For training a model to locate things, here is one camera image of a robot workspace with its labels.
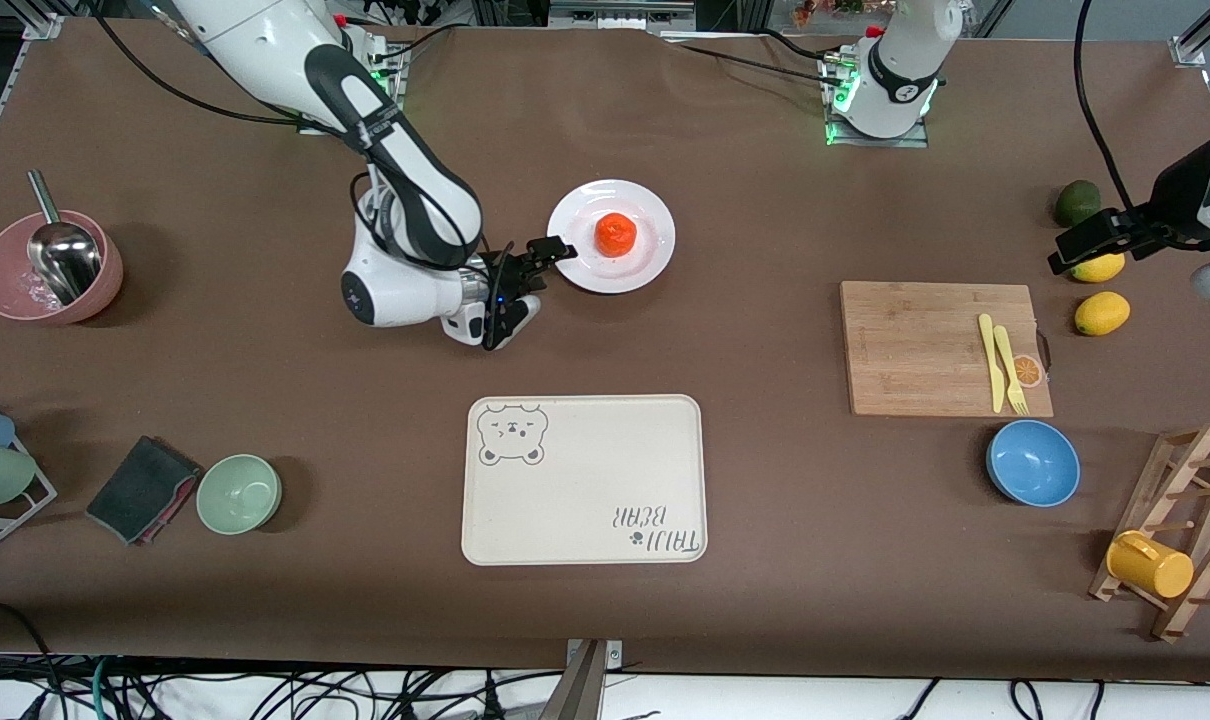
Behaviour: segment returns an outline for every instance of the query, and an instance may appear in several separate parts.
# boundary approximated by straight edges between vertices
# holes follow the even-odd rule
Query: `white plate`
[[[695,561],[705,547],[692,398],[486,397],[468,413],[463,555],[473,564]]]
[[[636,224],[636,246],[622,258],[605,258],[597,249],[597,223],[610,213]],[[578,249],[578,258],[560,260],[557,269],[583,290],[615,295],[632,292],[663,272],[678,244],[678,225],[659,196],[634,182],[590,182],[560,198],[547,220],[547,234]]]

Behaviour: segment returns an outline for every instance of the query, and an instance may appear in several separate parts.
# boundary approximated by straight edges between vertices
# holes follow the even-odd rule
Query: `wooden cutting board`
[[[1015,416],[1009,401],[999,415],[992,411],[980,313],[1006,327],[1015,356],[1030,355],[1044,368],[1031,293],[1022,284],[847,281],[841,307],[855,415]],[[1024,394],[1031,416],[1053,417],[1048,379]]]

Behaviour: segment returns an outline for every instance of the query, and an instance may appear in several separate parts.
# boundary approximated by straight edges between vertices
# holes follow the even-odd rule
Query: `mug handle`
[[[1157,548],[1152,547],[1148,538],[1141,538],[1140,541],[1140,538],[1129,536],[1128,534],[1127,536],[1122,536],[1120,541],[1127,546],[1133,547],[1135,551],[1143,553],[1143,555],[1147,555],[1150,560],[1159,560],[1162,558],[1162,553],[1157,552]]]

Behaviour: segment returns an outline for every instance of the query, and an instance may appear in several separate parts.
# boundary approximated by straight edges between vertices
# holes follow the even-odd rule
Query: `brown table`
[[[160,24],[120,24],[162,77],[258,109]],[[715,46],[806,69],[762,41]],[[80,327],[0,319],[0,407],[62,493],[1,543],[0,601],[62,652],[559,666],[565,638],[610,637],[644,670],[1210,679],[1210,609],[1168,646],[1145,641],[1142,603],[1085,597],[1153,433],[1210,421],[1210,304],[1186,283],[1205,258],[1166,252],[1108,286],[1134,304],[1122,332],[1071,334],[1093,288],[1049,275],[1045,205],[1105,173],[1070,58],[1062,42],[958,44],[930,149],[887,151],[825,146],[811,83],[640,31],[442,38],[407,110],[480,195],[491,241],[540,236],[564,192],[609,177],[652,188],[679,227],[650,287],[593,296],[553,278],[537,322],[485,355],[346,313],[352,154],[172,99],[92,23],[67,23],[2,117],[0,229],[34,209],[39,165],[117,241],[126,284]],[[1160,44],[1091,44],[1085,61],[1146,197],[1210,136],[1203,79]],[[981,470],[997,424],[852,416],[842,280],[1031,286],[1054,424],[1084,461],[1077,496],[998,496]],[[701,560],[463,559],[476,398],[651,392],[704,413]],[[189,505],[152,547],[122,547],[81,511],[139,434],[206,466],[271,459],[280,515],[224,538]],[[0,623],[0,649],[19,643]]]

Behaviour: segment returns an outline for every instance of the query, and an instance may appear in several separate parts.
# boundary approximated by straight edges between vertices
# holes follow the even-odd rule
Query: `metal ladle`
[[[71,305],[98,277],[98,246],[83,227],[62,221],[40,169],[29,169],[28,179],[46,217],[46,224],[28,240],[28,260],[58,303]]]

